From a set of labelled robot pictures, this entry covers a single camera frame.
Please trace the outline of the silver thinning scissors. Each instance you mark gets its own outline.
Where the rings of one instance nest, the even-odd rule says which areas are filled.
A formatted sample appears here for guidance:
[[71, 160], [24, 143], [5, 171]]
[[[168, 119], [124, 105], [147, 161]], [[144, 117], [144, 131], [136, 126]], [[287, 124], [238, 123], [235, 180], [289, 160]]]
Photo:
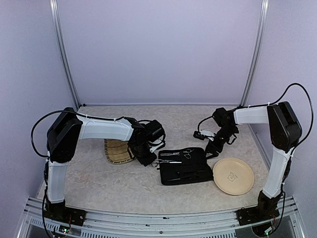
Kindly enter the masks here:
[[180, 152], [170, 152], [170, 153], [161, 153], [160, 155], [162, 157], [164, 156], [184, 156], [186, 159], [191, 159], [191, 153], [194, 152], [194, 149], [185, 149], [184, 151], [180, 151]]

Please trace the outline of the black zippered tool case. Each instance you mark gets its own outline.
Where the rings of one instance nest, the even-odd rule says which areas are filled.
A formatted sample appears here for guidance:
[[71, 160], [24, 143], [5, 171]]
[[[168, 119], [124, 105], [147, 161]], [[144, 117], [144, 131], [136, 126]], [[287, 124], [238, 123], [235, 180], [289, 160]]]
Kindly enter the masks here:
[[[164, 156], [161, 153], [180, 152], [185, 149], [194, 149], [191, 153], [192, 158], [186, 159], [184, 156]], [[162, 150], [158, 153], [159, 160], [181, 161], [181, 164], [158, 165], [160, 180], [162, 185], [182, 185], [199, 183], [213, 180], [213, 171], [207, 164], [205, 151], [201, 147], [187, 147], [179, 150]]]

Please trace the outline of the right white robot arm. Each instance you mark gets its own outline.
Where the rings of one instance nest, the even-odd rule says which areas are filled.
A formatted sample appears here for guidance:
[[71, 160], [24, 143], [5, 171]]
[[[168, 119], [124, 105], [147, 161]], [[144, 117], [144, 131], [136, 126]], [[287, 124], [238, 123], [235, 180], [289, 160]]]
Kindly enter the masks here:
[[230, 138], [239, 133], [238, 125], [268, 124], [273, 154], [261, 197], [269, 201], [279, 199], [283, 182], [287, 178], [286, 171], [290, 167], [289, 160], [302, 136], [299, 120], [289, 102], [231, 110], [218, 108], [211, 118], [220, 130], [209, 137], [205, 148], [205, 153], [209, 155], [208, 159], [217, 157], [225, 144], [231, 144]]

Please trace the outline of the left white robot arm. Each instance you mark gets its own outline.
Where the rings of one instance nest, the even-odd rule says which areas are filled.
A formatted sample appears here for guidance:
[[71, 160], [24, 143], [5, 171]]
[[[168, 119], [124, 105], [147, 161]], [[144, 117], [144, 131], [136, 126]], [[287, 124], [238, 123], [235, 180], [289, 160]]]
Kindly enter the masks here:
[[130, 117], [116, 119], [82, 115], [71, 107], [58, 111], [58, 117], [47, 132], [49, 211], [58, 220], [69, 216], [64, 188], [66, 171], [77, 147], [83, 139], [110, 139], [127, 142], [128, 153], [143, 166], [156, 158], [155, 151], [165, 146], [165, 131], [156, 119], [137, 121]]

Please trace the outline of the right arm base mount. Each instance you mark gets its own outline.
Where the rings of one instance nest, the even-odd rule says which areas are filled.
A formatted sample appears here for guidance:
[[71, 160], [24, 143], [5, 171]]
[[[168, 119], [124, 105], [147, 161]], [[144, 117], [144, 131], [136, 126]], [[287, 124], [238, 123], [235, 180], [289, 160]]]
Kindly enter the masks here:
[[256, 206], [241, 208], [236, 211], [236, 216], [240, 226], [257, 223], [278, 217], [280, 215], [277, 204], [284, 192], [280, 192], [276, 197], [269, 198], [261, 190]]

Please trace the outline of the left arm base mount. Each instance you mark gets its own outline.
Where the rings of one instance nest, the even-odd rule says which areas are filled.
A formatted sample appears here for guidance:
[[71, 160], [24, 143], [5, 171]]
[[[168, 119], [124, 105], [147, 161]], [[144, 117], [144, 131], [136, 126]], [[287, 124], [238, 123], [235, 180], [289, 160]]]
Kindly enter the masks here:
[[61, 203], [51, 203], [48, 201], [45, 204], [44, 217], [82, 227], [86, 218], [86, 211], [67, 207], [65, 206], [65, 201]]

